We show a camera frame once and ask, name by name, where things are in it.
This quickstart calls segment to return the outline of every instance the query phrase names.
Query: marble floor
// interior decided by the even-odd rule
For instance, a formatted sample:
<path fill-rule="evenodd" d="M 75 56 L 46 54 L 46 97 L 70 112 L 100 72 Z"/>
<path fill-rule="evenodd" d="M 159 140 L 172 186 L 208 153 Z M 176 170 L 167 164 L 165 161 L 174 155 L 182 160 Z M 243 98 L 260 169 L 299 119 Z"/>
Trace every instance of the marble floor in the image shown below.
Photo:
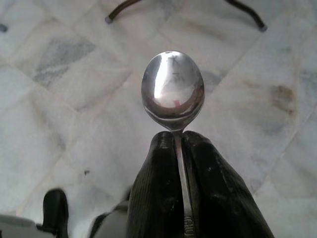
<path fill-rule="evenodd" d="M 140 95 L 167 50 L 201 69 L 205 105 L 188 129 L 243 177 L 277 238 L 317 234 L 317 0 L 0 0 L 0 213 L 41 222 L 62 187 L 69 234 L 120 201 L 163 128 Z"/>

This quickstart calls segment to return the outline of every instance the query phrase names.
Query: leg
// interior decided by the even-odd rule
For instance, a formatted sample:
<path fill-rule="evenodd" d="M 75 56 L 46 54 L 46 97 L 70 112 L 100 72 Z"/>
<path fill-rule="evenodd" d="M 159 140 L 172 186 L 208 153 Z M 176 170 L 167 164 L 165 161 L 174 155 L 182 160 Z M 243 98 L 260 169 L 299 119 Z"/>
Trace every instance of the leg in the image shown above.
<path fill-rule="evenodd" d="M 125 8 L 139 2 L 141 0 L 126 0 L 123 3 L 121 3 L 119 6 L 115 8 L 105 19 L 106 23 L 110 24 L 114 20 L 114 18 L 122 12 Z"/>
<path fill-rule="evenodd" d="M 249 14 L 253 20 L 256 22 L 258 25 L 260 31 L 264 32 L 267 30 L 267 26 L 263 23 L 262 19 L 259 17 L 259 15 L 250 7 L 244 5 L 243 3 L 237 1 L 237 0 L 225 0 L 227 3 L 230 5 L 235 6 L 236 8 L 246 12 Z"/>
<path fill-rule="evenodd" d="M 110 213 L 103 213 L 95 218 L 89 238 L 114 237 L 113 234 L 116 234 L 116 238 L 125 237 L 123 234 L 125 234 L 130 192 L 131 190 L 129 189 L 123 202 L 119 203 Z"/>

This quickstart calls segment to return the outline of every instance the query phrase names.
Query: floor tile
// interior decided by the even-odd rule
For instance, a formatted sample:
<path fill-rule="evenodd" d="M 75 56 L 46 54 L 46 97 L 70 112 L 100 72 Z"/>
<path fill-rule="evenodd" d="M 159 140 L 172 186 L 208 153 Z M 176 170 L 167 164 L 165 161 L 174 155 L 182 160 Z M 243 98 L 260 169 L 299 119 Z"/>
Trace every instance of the floor tile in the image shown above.
<path fill-rule="evenodd" d="M 163 127 L 142 106 L 141 80 L 132 74 L 93 120 L 78 121 L 68 157 L 98 187 L 120 199 L 143 164 L 152 137 Z"/>
<path fill-rule="evenodd" d="M 287 3 L 298 16 L 305 18 L 311 24 L 317 23 L 317 2 L 315 0 L 290 0 Z"/>
<path fill-rule="evenodd" d="M 292 178 L 297 185 L 298 178 Z M 317 232 L 316 197 L 284 197 L 268 177 L 255 194 L 255 201 L 277 238 L 314 238 Z"/>
<path fill-rule="evenodd" d="M 110 53 L 53 18 L 32 32 L 11 62 L 78 111 L 111 93 L 130 74 Z"/>
<path fill-rule="evenodd" d="M 0 33 L 0 55 L 9 57 L 27 39 L 28 35 L 45 18 L 45 12 L 30 0 L 6 2 L 0 15 L 1 23 L 8 27 Z"/>
<path fill-rule="evenodd" d="M 303 76 L 315 57 L 305 50 L 314 50 L 312 32 L 304 19 L 287 14 L 277 18 L 189 126 L 212 139 L 252 191 L 317 102 L 309 86 L 315 78 Z"/>
<path fill-rule="evenodd" d="M 0 1 L 0 16 L 8 12 L 8 10 L 17 2 L 18 0 L 1 0 Z"/>
<path fill-rule="evenodd" d="M 153 6 L 154 1 L 144 1 L 144 3 L 137 3 L 135 7 L 141 7 L 144 4 L 148 11 L 152 9 L 147 4 Z M 108 25 L 105 23 L 105 16 L 109 14 L 113 7 L 116 6 L 115 2 L 100 1 L 96 4 L 75 26 L 75 31 L 82 36 L 89 39 L 97 46 L 106 49 L 112 53 L 119 61 L 124 62 L 127 65 L 131 65 L 134 70 L 137 70 L 140 75 L 143 75 L 144 69 L 148 61 L 155 55 L 155 51 L 148 47 L 147 40 L 144 38 L 149 37 L 152 34 L 150 27 L 152 21 L 146 21 L 145 23 L 134 23 L 129 17 L 118 16 L 118 21 L 114 21 Z M 139 18 L 141 15 L 135 13 L 132 18 Z M 144 33 L 143 27 L 149 29 L 149 32 Z"/>
<path fill-rule="evenodd" d="M 0 117 L 0 211 L 15 210 L 67 146 L 73 112 L 37 88 Z"/>
<path fill-rule="evenodd" d="M 265 3 L 269 9 L 264 4 L 255 6 L 265 15 L 269 27 L 282 12 L 275 2 Z M 250 16 L 225 1 L 209 0 L 188 1 L 159 31 L 185 53 L 221 74 L 227 74 L 263 35 Z"/>
<path fill-rule="evenodd" d="M 34 87 L 30 78 L 0 59 L 0 115 Z"/>
<path fill-rule="evenodd" d="M 97 0 L 34 0 L 34 2 L 65 25 L 72 26 Z"/>
<path fill-rule="evenodd" d="M 107 16 L 122 2 L 101 0 L 100 5 Z M 145 40 L 156 33 L 186 2 L 187 0 L 141 1 L 122 11 L 109 27 L 113 25 L 135 39 Z"/>
<path fill-rule="evenodd" d="M 317 198 L 316 129 L 317 109 L 299 128 L 270 174 L 275 189 L 285 198 Z"/>

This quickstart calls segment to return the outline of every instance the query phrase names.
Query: gray marble vein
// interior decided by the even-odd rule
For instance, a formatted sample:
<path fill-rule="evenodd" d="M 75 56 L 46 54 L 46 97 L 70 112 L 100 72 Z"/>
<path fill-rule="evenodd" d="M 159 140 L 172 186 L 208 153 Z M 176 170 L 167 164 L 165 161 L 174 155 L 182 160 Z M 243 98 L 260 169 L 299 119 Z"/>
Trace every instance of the gray marble vein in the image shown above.
<path fill-rule="evenodd" d="M 49 88 L 66 73 L 70 65 L 96 48 L 82 38 L 53 38 L 44 50 L 33 80 Z"/>
<path fill-rule="evenodd" d="M 167 21 L 184 5 L 186 0 L 156 0 L 156 2 L 164 12 L 164 20 Z"/>
<path fill-rule="evenodd" d="M 210 71 L 206 71 L 206 70 L 202 71 L 202 76 L 204 79 L 206 97 L 208 97 L 213 92 L 213 90 L 216 88 L 216 86 L 224 78 L 223 75 L 216 75 L 216 74 L 214 74 Z"/>

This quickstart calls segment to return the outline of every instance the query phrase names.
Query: tile grout line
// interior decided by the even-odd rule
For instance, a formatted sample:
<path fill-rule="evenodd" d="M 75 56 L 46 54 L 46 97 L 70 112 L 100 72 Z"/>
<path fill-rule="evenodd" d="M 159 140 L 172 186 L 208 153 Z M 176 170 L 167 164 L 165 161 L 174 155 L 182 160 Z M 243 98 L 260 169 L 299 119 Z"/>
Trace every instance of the tile grout line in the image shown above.
<path fill-rule="evenodd" d="M 19 48 L 21 48 L 22 45 L 23 45 L 23 43 L 15 50 L 14 53 L 12 53 L 12 54 L 10 55 L 10 58 L 11 58 L 14 54 L 16 54 L 16 53 L 18 52 Z M 74 108 L 72 108 L 70 105 L 68 105 L 68 104 L 65 103 L 63 100 L 61 100 L 59 97 L 57 97 L 56 94 L 50 92 L 47 88 L 45 88 L 45 87 L 44 87 L 43 85 L 41 85 L 39 82 L 35 82 L 35 81 L 34 81 L 30 76 L 28 76 L 25 72 L 21 71 L 19 68 L 17 68 L 15 65 L 13 65 L 12 62 L 11 62 L 11 60 L 9 60 L 9 59 L 7 59 L 7 58 L 3 58 L 3 57 L 2 57 L 2 59 L 5 61 L 5 63 L 6 63 L 7 65 L 9 65 L 9 66 L 12 67 L 14 70 L 16 70 L 16 71 L 18 71 L 19 73 L 21 73 L 22 75 L 24 75 L 24 76 L 28 79 L 28 81 L 30 81 L 30 82 L 34 85 L 34 89 L 32 89 L 28 94 L 24 95 L 22 98 L 27 97 L 33 90 L 35 90 L 35 89 L 37 89 L 37 88 L 41 88 L 41 89 L 44 89 L 47 93 L 49 93 L 49 94 L 50 94 L 54 99 L 56 99 L 59 103 L 61 103 L 61 104 L 64 105 L 65 107 L 71 109 L 74 113 L 76 113 L 76 114 L 78 113 Z"/>
<path fill-rule="evenodd" d="M 20 205 L 18 205 L 18 207 L 16 209 L 16 216 L 21 215 L 21 212 L 23 211 L 23 209 L 25 208 L 27 203 L 31 200 L 32 195 L 35 192 L 37 192 L 38 189 L 41 187 L 41 185 L 53 174 L 54 169 L 56 167 L 56 164 L 62 159 L 62 155 L 59 155 L 56 158 L 58 158 L 57 162 L 53 164 L 51 169 L 46 173 L 45 176 L 43 176 L 42 180 L 34 187 L 34 189 L 29 193 L 29 195 L 26 196 L 26 198 L 22 201 L 22 203 Z"/>
<path fill-rule="evenodd" d="M 75 32 L 76 34 L 81 35 L 81 34 L 77 33 L 77 31 L 75 30 L 76 26 L 79 24 L 79 22 L 80 22 L 85 16 L 87 16 L 87 15 L 89 14 L 89 12 L 90 12 L 96 5 L 98 5 L 98 4 L 100 3 L 100 1 L 101 1 L 101 0 L 97 0 L 82 16 L 80 16 L 80 17 L 76 20 L 76 22 L 74 22 L 73 24 L 71 24 L 71 25 L 69 26 L 69 28 L 70 28 L 73 32 Z"/>
<path fill-rule="evenodd" d="M 80 169 L 78 167 L 76 167 L 75 165 L 73 165 L 72 162 L 69 161 L 68 158 L 68 152 L 65 151 L 64 152 L 64 156 L 61 158 L 61 160 L 65 161 L 76 173 L 78 173 L 79 175 L 82 175 L 82 172 L 80 172 Z M 103 188 L 99 187 L 97 184 L 95 184 L 92 180 L 90 180 L 89 178 L 85 177 L 85 180 L 88 184 L 90 184 L 91 186 L 97 188 L 98 190 L 100 190 L 102 193 L 104 193 L 106 196 L 108 196 L 109 198 L 114 199 L 114 197 L 108 193 L 107 191 L 105 191 Z"/>
<path fill-rule="evenodd" d="M 277 164 L 277 162 L 285 155 L 286 150 L 290 146 L 291 142 L 296 138 L 296 135 L 300 132 L 300 129 L 302 129 L 306 125 L 306 123 L 309 120 L 309 118 L 314 114 L 314 111 L 317 109 L 317 102 L 314 104 L 314 106 L 312 108 L 313 109 L 308 113 L 308 116 L 303 120 L 303 122 L 296 127 L 296 130 L 294 131 L 293 135 L 290 137 L 287 145 L 285 146 L 285 149 L 281 152 L 281 154 L 279 156 L 277 156 L 277 158 L 274 161 L 273 166 L 270 169 L 269 173 L 267 173 L 267 175 L 263 179 L 263 183 L 261 184 L 261 186 L 257 190 L 255 190 L 253 192 L 252 195 L 254 195 L 257 191 L 260 190 L 260 188 L 263 186 L 263 184 L 266 181 L 266 179 L 270 176 L 270 174 L 271 174 L 272 170 L 274 169 L 275 165 Z"/>
<path fill-rule="evenodd" d="M 27 94 L 23 95 L 18 101 L 16 101 L 14 104 L 12 104 L 9 108 L 5 109 L 2 113 L 0 113 L 0 118 L 2 118 L 6 113 L 8 113 L 9 111 L 11 111 L 12 108 L 16 107 L 19 103 L 24 102 L 24 100 L 26 98 L 28 98 L 33 92 L 38 91 L 38 90 L 45 90 L 50 96 L 53 97 L 53 99 L 55 99 L 56 101 L 58 101 L 58 103 L 60 103 L 63 107 L 66 107 L 68 109 L 70 109 L 73 113 L 78 114 L 78 112 L 72 108 L 70 105 L 64 103 L 63 101 L 59 100 L 55 94 L 51 93 L 50 91 L 48 91 L 45 87 L 43 87 L 40 84 L 37 84 L 35 82 L 34 83 L 34 88 L 32 88 L 30 90 L 30 92 L 28 92 Z"/>
<path fill-rule="evenodd" d="M 280 14 L 278 14 L 274 20 L 272 20 L 271 22 L 274 22 L 277 18 L 279 18 L 282 14 L 284 14 L 285 11 L 282 11 Z M 230 73 L 230 71 L 232 71 L 236 66 L 237 64 L 249 53 L 249 51 L 251 49 L 253 49 L 253 47 L 261 40 L 261 38 L 264 36 L 265 32 L 261 32 L 259 34 L 258 37 L 256 37 L 256 39 L 254 40 L 254 42 L 252 43 L 251 47 L 249 47 L 235 62 L 234 64 L 232 65 L 232 67 L 227 71 L 227 73 L 225 74 L 225 76 L 222 78 L 222 80 L 215 86 L 215 88 L 213 89 L 213 92 L 215 90 L 217 90 L 217 88 L 219 88 L 219 86 L 221 85 L 221 83 L 224 81 L 224 79 L 228 76 L 228 74 Z"/>

